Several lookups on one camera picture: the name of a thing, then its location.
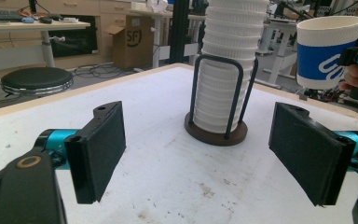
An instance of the chair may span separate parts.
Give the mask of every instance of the chair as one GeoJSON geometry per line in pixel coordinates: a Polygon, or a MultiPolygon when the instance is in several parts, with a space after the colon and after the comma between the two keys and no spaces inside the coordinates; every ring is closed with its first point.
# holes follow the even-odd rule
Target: chair
{"type": "Polygon", "coordinates": [[[73,83],[70,72],[56,67],[24,68],[1,78],[3,91],[28,96],[45,96],[65,91],[73,83]]]}

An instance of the white paper cup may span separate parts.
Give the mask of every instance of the white paper cup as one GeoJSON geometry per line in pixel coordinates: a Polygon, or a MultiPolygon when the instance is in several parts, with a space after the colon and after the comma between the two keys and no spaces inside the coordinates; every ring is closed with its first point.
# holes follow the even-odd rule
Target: white paper cup
{"type": "Polygon", "coordinates": [[[209,7],[224,7],[266,13],[269,0],[209,0],[209,7]]]}
{"type": "Polygon", "coordinates": [[[337,62],[342,50],[355,45],[358,17],[332,16],[297,25],[297,83],[315,90],[335,88],[344,72],[337,62]]]}

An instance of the black pole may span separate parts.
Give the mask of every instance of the black pole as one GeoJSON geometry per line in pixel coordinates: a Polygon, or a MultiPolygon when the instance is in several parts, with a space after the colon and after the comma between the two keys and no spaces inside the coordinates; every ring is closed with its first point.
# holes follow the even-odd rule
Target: black pole
{"type": "Polygon", "coordinates": [[[170,63],[182,63],[185,53],[186,24],[189,0],[173,3],[170,63]]]}
{"type": "Polygon", "coordinates": [[[31,12],[36,12],[36,0],[29,0],[28,2],[30,5],[31,12]]]}

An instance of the white table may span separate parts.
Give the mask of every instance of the white table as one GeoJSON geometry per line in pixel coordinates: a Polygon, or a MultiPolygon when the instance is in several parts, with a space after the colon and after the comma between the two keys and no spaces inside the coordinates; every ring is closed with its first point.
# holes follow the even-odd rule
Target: white table
{"type": "Polygon", "coordinates": [[[57,171],[69,223],[352,223],[358,174],[347,173],[337,205],[314,207],[268,142],[276,101],[331,130],[358,130],[358,114],[255,84],[246,139],[209,146],[184,127],[192,69],[172,64],[0,109],[0,169],[44,130],[82,128],[93,108],[122,101],[127,148],[102,201],[77,204],[70,172],[57,171]]]}
{"type": "Polygon", "coordinates": [[[47,67],[54,67],[55,63],[48,31],[85,29],[88,26],[90,24],[86,22],[63,23],[57,21],[52,24],[40,23],[39,21],[34,23],[10,22],[0,24],[0,33],[40,31],[42,35],[41,45],[0,49],[0,70],[44,62],[46,62],[47,67]]]}
{"type": "MultiPolygon", "coordinates": [[[[166,20],[167,31],[169,29],[169,18],[172,18],[173,13],[170,11],[166,12],[152,12],[140,9],[131,9],[131,13],[136,13],[142,16],[149,16],[155,22],[155,32],[154,32],[154,46],[153,46],[153,68],[158,67],[159,60],[169,59],[170,58],[170,46],[161,46],[160,36],[161,36],[161,24],[166,20]]],[[[190,28],[194,27],[194,34],[192,36],[192,40],[198,41],[199,38],[199,28],[200,23],[205,20],[205,16],[196,16],[196,15],[188,15],[190,19],[190,28]]],[[[190,56],[190,63],[194,63],[194,55],[198,53],[199,44],[191,43],[185,45],[184,56],[190,56]]]]}

